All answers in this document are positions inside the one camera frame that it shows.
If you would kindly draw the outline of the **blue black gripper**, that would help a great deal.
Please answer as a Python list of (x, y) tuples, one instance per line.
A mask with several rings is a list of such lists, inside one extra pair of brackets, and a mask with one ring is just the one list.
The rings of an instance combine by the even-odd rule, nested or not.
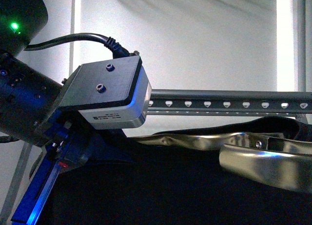
[(78, 112), (56, 112), (36, 132), (48, 141), (44, 156), (15, 210), (13, 224), (36, 224), (61, 172), (86, 164), (92, 154), (94, 128)]

